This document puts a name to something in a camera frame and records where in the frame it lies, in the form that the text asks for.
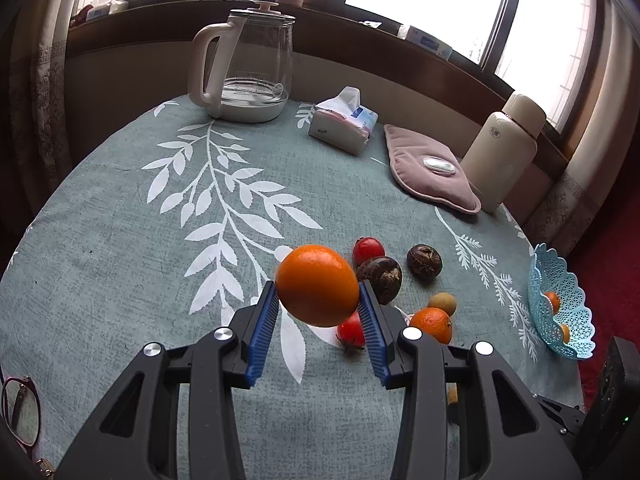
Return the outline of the beige patterned curtain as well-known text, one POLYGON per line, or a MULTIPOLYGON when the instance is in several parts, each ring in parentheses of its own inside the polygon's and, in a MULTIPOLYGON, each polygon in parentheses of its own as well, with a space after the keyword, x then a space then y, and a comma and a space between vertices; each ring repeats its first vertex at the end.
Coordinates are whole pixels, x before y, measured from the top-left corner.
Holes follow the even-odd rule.
POLYGON ((639 47, 620 12, 606 5, 611 24, 603 80, 585 132, 560 180, 529 217, 524 232, 568 255, 611 192, 639 118, 639 47))

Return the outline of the cream thermos flask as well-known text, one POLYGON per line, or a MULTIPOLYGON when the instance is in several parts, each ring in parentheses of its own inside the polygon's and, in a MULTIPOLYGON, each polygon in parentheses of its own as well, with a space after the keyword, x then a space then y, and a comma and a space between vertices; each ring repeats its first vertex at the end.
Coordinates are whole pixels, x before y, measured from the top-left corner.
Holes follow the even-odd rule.
POLYGON ((534 159, 546 120, 537 103, 513 92, 503 108, 491 113, 480 128, 461 167, 488 214, 504 201, 534 159))

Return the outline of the pink hot water bag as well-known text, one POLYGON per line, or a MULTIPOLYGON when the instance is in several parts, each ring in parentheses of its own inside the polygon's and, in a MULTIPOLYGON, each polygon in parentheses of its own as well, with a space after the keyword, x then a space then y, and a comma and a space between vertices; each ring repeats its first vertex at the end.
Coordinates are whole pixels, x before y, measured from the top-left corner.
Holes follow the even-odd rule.
POLYGON ((482 209, 480 199, 448 146, 406 128, 385 125, 383 130, 390 171, 409 195, 462 214, 477 214, 482 209))

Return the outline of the glass electric kettle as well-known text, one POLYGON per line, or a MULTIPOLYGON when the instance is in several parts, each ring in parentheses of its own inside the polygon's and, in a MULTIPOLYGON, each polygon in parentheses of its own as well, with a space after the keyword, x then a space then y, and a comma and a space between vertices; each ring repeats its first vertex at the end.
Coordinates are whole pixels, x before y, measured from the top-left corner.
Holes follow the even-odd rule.
POLYGON ((233 9, 227 21, 192 40, 188 96, 213 118, 261 124, 277 118, 290 97, 295 18, 273 2, 233 9))

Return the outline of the left beige curtain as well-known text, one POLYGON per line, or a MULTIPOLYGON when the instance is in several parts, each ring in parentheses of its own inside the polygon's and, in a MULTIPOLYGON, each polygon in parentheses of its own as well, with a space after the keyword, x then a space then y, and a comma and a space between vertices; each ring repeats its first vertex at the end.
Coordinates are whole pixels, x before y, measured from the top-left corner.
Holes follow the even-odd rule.
POLYGON ((26 0, 12 39, 11 130, 22 185, 34 211, 72 170, 64 76, 74 1, 26 0))

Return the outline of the eyeglasses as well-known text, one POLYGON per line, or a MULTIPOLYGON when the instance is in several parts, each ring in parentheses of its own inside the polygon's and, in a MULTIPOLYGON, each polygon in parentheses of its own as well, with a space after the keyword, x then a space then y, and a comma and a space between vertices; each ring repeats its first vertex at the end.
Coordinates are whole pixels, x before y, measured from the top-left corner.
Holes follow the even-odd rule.
POLYGON ((29 457, 41 432, 41 408, 32 378, 9 377, 2 382, 1 416, 10 434, 29 457))

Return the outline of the small mandarin in basket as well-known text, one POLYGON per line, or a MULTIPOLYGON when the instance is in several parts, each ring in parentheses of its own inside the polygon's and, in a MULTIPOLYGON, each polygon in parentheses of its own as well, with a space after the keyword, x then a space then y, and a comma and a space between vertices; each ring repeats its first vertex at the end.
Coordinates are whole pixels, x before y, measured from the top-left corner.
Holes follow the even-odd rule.
POLYGON ((547 297, 547 299, 550 301, 551 307, 552 307, 552 314, 556 315, 561 307, 561 298, 560 296, 556 293, 556 292, 552 292, 552 290, 549 290, 548 292, 544 293, 544 296, 547 297))

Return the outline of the white box on windowsill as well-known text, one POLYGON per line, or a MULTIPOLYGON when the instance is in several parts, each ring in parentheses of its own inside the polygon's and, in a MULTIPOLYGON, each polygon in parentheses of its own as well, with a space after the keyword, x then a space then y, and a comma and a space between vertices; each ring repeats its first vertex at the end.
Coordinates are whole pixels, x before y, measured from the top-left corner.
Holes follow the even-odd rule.
POLYGON ((445 61, 449 60, 452 53, 452 49, 448 44, 412 25, 401 25, 398 29, 397 37, 411 42, 423 50, 443 58, 445 61))

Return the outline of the red cherry tomato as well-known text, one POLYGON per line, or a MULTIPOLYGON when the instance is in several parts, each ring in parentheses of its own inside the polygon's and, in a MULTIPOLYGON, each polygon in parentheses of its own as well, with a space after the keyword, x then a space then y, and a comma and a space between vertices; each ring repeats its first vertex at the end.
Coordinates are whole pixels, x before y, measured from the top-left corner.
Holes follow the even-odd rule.
POLYGON ((348 351, 362 350, 366 346, 360 317, 357 311, 337 326, 336 336, 348 351))
POLYGON ((352 261, 356 268, 369 259, 384 256, 385 249, 382 243, 372 236, 358 238, 352 248, 352 261))

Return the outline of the mandarin on table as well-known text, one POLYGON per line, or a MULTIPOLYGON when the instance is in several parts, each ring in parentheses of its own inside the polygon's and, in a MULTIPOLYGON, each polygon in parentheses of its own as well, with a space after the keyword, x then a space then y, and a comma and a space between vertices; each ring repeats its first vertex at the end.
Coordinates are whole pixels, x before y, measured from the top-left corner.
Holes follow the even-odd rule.
POLYGON ((409 325, 433 336, 441 344, 451 341, 452 323, 449 314, 442 309, 424 308, 412 316, 409 325))

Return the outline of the light blue plastic fruit basket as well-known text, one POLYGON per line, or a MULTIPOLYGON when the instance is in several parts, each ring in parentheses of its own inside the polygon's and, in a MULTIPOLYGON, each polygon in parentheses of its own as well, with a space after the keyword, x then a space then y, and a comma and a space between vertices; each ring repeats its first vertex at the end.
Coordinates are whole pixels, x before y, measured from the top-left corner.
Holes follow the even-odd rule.
POLYGON ((583 361, 593 356, 596 328, 586 294, 577 276, 567 270, 567 262, 554 248, 538 244, 533 252, 528 274, 528 310, 537 334, 553 352, 570 360, 583 361), (561 298, 561 307, 552 314, 550 301, 544 296, 552 290, 561 298), (560 324, 570 329, 570 342, 563 344, 560 324))

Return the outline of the small brown longan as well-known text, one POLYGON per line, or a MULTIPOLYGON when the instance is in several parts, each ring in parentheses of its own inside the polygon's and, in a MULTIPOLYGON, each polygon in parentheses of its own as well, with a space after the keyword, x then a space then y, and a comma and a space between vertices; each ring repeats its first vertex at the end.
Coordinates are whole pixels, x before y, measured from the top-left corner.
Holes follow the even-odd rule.
POLYGON ((435 308, 446 312, 449 316, 453 316, 458 306, 457 298, 449 292, 439 292, 431 296, 428 300, 427 307, 435 308))

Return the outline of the large orange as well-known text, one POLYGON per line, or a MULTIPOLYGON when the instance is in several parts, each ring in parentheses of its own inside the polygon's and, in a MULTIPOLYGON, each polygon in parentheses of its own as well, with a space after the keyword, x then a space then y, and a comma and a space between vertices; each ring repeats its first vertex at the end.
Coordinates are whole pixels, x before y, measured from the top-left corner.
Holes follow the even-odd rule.
POLYGON ((295 248, 279 264, 274 282, 285 310, 308 325, 340 325, 358 306, 356 274, 350 264, 329 247, 295 248))

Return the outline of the dark passion fruit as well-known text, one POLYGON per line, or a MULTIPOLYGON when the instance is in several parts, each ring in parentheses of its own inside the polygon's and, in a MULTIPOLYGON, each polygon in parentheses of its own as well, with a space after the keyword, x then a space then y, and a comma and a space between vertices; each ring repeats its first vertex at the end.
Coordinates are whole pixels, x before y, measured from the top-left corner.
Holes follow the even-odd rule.
POLYGON ((368 281, 379 304, 392 302, 401 288, 402 271, 399 263, 390 257, 373 257, 358 266, 357 280, 368 281))
POLYGON ((415 278, 428 282, 442 272, 442 257, 432 246, 416 244, 407 252, 407 266, 415 278))

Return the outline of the tissue pack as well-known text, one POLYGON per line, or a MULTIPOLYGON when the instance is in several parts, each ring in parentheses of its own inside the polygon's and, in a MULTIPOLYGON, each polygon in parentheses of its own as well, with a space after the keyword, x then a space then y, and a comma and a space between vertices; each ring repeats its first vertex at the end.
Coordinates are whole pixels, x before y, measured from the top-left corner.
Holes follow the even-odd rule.
POLYGON ((378 114, 361 104, 360 90, 345 87, 337 96, 314 106, 308 134, 358 156, 367 147, 378 114))

